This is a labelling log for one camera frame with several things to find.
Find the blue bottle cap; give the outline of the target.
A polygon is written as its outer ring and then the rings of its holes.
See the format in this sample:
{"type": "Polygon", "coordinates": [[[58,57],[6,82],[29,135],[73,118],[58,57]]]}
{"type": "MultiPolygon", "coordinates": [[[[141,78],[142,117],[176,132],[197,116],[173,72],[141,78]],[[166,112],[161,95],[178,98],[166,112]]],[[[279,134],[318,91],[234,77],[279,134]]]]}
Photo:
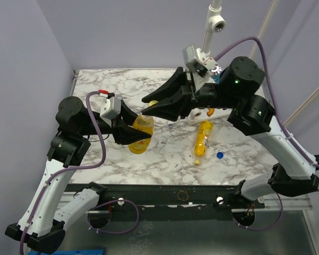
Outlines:
{"type": "Polygon", "coordinates": [[[222,152],[217,153],[217,158],[221,159],[224,157],[224,154],[222,152]]]}

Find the yellow bottle cap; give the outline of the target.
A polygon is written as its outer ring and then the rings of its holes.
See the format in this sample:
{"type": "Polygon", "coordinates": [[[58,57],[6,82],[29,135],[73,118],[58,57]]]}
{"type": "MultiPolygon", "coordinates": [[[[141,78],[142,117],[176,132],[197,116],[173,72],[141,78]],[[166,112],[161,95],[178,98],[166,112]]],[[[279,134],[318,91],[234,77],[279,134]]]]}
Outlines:
{"type": "Polygon", "coordinates": [[[153,105],[155,105],[156,103],[158,103],[158,101],[156,101],[156,100],[152,100],[152,101],[150,101],[149,102],[149,106],[153,106],[153,105]]]}

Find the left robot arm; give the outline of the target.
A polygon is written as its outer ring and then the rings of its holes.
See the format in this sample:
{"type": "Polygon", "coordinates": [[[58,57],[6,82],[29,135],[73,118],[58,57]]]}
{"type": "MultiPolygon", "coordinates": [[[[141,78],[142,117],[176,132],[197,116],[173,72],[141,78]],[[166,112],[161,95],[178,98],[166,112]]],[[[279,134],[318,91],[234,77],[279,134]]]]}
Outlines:
{"type": "Polygon", "coordinates": [[[59,104],[56,114],[59,127],[47,153],[42,179],[22,218],[5,231],[6,236],[19,242],[20,254],[29,250],[39,254],[54,253],[66,230],[84,213],[124,200],[113,198],[105,186],[92,182],[63,208],[58,207],[74,173],[90,169],[81,164],[91,145],[90,136],[97,135],[99,142],[104,144],[104,135],[111,135],[119,145],[130,145],[150,137],[133,128],[137,115],[122,100],[105,90],[97,91],[96,95],[102,98],[99,112],[91,109],[89,99],[75,96],[69,96],[59,104]]]}

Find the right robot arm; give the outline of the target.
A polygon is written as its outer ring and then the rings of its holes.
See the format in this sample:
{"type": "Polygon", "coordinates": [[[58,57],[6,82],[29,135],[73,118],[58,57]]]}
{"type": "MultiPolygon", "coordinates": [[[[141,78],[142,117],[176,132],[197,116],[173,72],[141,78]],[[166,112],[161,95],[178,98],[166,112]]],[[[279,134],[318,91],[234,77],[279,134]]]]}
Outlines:
{"type": "Polygon", "coordinates": [[[234,203],[246,208],[258,197],[278,193],[296,197],[318,191],[319,155],[306,152],[279,124],[275,109],[256,92],[265,72],[248,57],[240,56],[220,74],[217,84],[196,85],[192,72],[177,68],[172,77],[143,97],[154,105],[144,115],[176,121],[196,108],[229,109],[228,121],[244,135],[259,142],[276,160],[273,168],[239,183],[234,203]]]}

